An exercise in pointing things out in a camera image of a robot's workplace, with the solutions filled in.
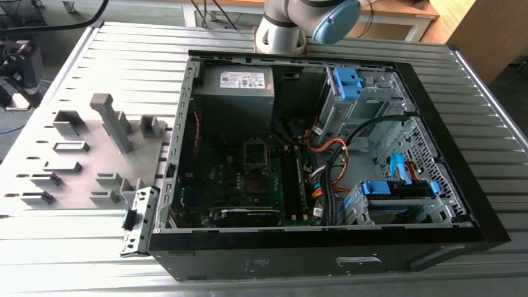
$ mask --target metal bracket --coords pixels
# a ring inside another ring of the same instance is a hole
[[[132,207],[124,215],[121,257],[147,257],[148,240],[155,219],[157,187],[145,187],[135,192]]]

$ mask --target red wire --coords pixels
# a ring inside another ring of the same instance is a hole
[[[193,145],[193,148],[192,148],[192,154],[193,154],[195,158],[196,158],[196,154],[197,154],[197,146],[199,146],[199,139],[200,139],[200,119],[199,119],[197,115],[199,114],[196,113],[196,110],[195,110],[196,138],[195,138],[195,145]]]

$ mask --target floor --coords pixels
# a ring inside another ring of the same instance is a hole
[[[44,1],[45,7],[41,12],[49,25],[72,24],[91,18],[99,6],[91,1],[81,1],[75,4],[76,14],[68,14],[60,1]],[[257,15],[229,14],[232,21],[239,29],[249,30],[259,25],[261,17]],[[157,7],[133,7],[112,4],[107,7],[101,17],[105,21],[112,22],[136,22],[155,25],[184,25],[183,12],[173,8]],[[211,28],[231,28],[225,19],[220,18],[219,22],[207,22]],[[44,79],[43,85],[49,86],[60,67],[67,60],[75,43],[81,36],[83,29],[41,33],[36,37],[37,44],[43,51],[44,59]],[[513,120],[520,128],[528,134],[528,73],[519,74],[515,68],[507,68],[496,81],[491,84],[499,101],[503,103]],[[0,161],[4,159],[12,143],[19,136],[20,130],[3,134],[17,127],[21,127],[29,118],[29,112],[4,112],[0,110]]]

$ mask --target blue plastic clip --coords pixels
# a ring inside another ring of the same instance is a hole
[[[336,83],[341,90],[343,100],[357,100],[363,91],[363,79],[357,75],[356,68],[336,67]]]
[[[409,176],[407,175],[407,170],[405,170],[405,161],[404,161],[404,156],[400,153],[393,153],[391,155],[391,177],[396,177],[396,168],[399,171],[399,177],[405,181],[405,184],[412,184],[412,180]]]
[[[433,192],[435,195],[437,196],[437,195],[440,194],[440,192],[441,192],[439,183],[437,183],[436,181],[432,181],[432,182],[429,183],[429,187],[431,187],[432,192]]]

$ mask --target aluminum table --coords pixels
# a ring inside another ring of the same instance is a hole
[[[444,45],[343,40],[308,42],[312,56],[409,62],[435,102],[512,242],[417,273],[351,277],[176,282],[155,259],[121,259],[124,210],[51,204],[31,208],[16,192],[27,168],[43,162],[39,142],[57,110],[91,117],[89,98],[111,93],[129,120],[156,115],[172,126],[187,51],[252,52],[252,32],[107,22],[87,28],[57,78],[0,166],[0,292],[79,296],[472,296],[528,289],[527,139],[461,54]],[[163,151],[157,172],[165,163]],[[87,197],[72,197],[79,201]]]

